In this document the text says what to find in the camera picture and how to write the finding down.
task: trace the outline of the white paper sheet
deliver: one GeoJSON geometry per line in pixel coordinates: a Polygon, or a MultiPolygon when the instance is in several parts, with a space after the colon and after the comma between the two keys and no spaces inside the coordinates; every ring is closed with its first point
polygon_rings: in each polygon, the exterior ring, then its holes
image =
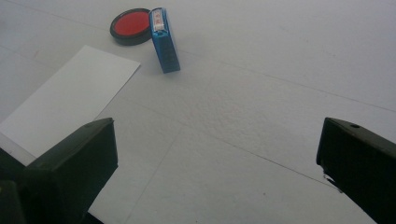
{"type": "Polygon", "coordinates": [[[93,121],[139,65],[84,46],[0,124],[0,132],[39,157],[93,121]]]}

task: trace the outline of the paper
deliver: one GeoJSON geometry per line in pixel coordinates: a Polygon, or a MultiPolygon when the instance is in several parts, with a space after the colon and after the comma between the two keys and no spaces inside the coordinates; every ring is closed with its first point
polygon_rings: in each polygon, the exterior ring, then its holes
{"type": "Polygon", "coordinates": [[[39,157],[93,121],[139,65],[84,46],[0,124],[0,132],[39,157]]]}

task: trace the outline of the white table surface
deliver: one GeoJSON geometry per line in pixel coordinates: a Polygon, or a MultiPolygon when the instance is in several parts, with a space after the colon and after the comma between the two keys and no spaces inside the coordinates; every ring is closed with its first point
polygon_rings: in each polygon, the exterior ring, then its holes
{"type": "Polygon", "coordinates": [[[98,117],[105,223],[374,223],[315,158],[326,117],[396,142],[395,24],[392,0],[0,0],[0,122],[89,45],[141,63],[98,117]],[[136,7],[167,8],[180,72],[114,42],[136,7]]]}

